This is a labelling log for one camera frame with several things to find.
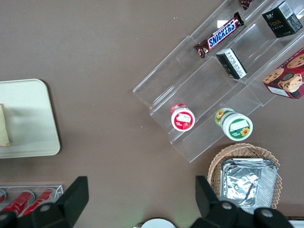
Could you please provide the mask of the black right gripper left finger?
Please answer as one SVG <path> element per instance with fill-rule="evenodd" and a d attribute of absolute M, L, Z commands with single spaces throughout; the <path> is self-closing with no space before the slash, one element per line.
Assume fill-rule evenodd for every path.
<path fill-rule="evenodd" d="M 45 203 L 23 217 L 0 213 L 2 228 L 72 228 L 89 200 L 88 179 L 79 176 L 54 203 Z"/>

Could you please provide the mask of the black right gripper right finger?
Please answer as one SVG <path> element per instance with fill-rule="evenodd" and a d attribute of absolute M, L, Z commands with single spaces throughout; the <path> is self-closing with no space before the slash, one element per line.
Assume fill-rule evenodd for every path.
<path fill-rule="evenodd" d="M 201 218 L 192 228 L 292 228 L 293 225 L 279 211 L 257 208 L 253 214 L 234 203 L 220 201 L 205 176 L 196 176 L 195 197 Z"/>

